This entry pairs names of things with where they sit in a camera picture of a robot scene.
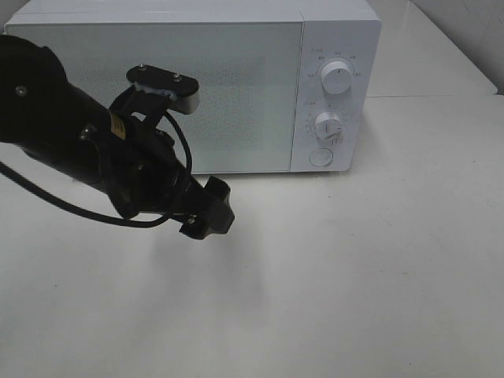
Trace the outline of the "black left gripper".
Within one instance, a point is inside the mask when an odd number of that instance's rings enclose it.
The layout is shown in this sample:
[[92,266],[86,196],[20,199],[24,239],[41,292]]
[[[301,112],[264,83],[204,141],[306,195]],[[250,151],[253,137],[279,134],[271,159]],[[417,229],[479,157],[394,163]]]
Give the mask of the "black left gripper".
[[85,93],[80,100],[87,121],[80,141],[90,151],[80,157],[82,183],[106,194],[126,220],[140,213],[173,217],[182,221],[179,233],[195,240],[229,231],[231,188],[215,176],[205,186],[195,180],[187,140],[169,114],[183,112],[184,97],[128,88],[109,108]]

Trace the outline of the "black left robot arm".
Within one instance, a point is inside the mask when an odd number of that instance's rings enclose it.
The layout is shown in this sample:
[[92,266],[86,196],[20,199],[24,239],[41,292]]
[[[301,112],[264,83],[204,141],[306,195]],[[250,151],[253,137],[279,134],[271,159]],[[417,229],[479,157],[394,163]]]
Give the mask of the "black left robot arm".
[[1,141],[30,158],[104,193],[116,210],[106,216],[52,195],[7,165],[2,175],[68,213],[127,228],[178,221],[192,239],[229,231],[235,215],[230,187],[215,176],[200,184],[179,125],[162,120],[198,106],[198,81],[138,65],[128,88],[103,106],[72,85],[55,53],[12,35],[1,37]]

